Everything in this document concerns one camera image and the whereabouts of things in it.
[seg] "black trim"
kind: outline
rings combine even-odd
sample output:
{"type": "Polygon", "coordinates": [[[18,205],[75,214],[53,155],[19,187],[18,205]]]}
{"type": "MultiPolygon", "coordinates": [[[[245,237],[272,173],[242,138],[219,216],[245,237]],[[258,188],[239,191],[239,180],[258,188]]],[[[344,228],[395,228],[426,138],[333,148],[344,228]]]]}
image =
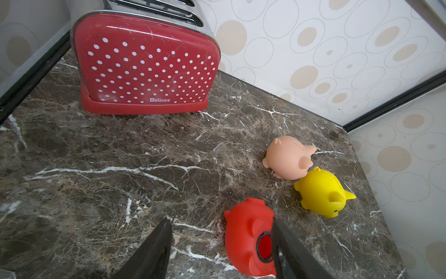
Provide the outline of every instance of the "black trim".
{"type": "Polygon", "coordinates": [[[343,126],[344,130],[348,133],[354,129],[388,113],[389,111],[398,108],[412,101],[419,96],[428,93],[431,90],[439,87],[446,83],[446,70],[431,77],[430,79],[420,83],[419,85],[409,89],[408,91],[396,96],[390,101],[382,104],[381,106],[374,108],[373,110],[361,115],[360,117],[354,119],[353,121],[345,124],[343,126]]]}
{"type": "Polygon", "coordinates": [[[26,98],[60,58],[70,49],[70,32],[65,33],[5,94],[0,98],[0,124],[26,98]]]}

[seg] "yellow pig toy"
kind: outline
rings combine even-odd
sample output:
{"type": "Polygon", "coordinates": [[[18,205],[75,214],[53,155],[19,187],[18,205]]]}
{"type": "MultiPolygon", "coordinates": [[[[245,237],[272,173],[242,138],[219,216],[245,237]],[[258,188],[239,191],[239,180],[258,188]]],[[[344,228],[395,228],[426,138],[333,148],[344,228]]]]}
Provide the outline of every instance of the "yellow pig toy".
{"type": "Polygon", "coordinates": [[[302,207],[325,218],[337,217],[345,207],[346,200],[356,196],[342,188],[339,180],[331,172],[315,167],[294,184],[294,189],[302,195],[302,207]]]}

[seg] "red rubber base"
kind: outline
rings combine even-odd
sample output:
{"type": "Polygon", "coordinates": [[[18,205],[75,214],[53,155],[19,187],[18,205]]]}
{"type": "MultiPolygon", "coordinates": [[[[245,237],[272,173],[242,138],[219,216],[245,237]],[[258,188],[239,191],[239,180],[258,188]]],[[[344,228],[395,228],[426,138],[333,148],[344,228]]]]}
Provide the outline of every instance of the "red rubber base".
{"type": "Polygon", "coordinates": [[[98,102],[92,100],[81,82],[81,102],[84,109],[94,114],[167,114],[180,112],[196,112],[207,108],[209,100],[206,98],[203,102],[191,104],[115,104],[107,102],[98,102]]]}

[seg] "hole in toy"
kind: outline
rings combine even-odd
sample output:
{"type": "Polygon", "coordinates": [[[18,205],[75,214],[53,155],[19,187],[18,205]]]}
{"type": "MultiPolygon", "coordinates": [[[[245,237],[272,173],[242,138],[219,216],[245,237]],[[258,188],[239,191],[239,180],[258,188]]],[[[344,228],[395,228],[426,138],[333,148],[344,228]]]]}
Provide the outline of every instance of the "hole in toy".
{"type": "Polygon", "coordinates": [[[271,248],[273,244],[271,242],[270,234],[270,232],[263,232],[257,239],[257,256],[259,257],[259,260],[264,263],[269,263],[273,260],[273,256],[271,255],[271,248]]]}

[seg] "belinee logo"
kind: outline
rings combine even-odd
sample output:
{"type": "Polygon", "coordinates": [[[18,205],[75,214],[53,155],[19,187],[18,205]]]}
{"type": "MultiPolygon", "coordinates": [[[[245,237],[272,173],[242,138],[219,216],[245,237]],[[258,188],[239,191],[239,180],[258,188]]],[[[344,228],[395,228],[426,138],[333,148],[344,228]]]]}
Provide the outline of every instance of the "belinee logo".
{"type": "Polygon", "coordinates": [[[150,102],[170,102],[170,99],[150,98],[150,102]]]}

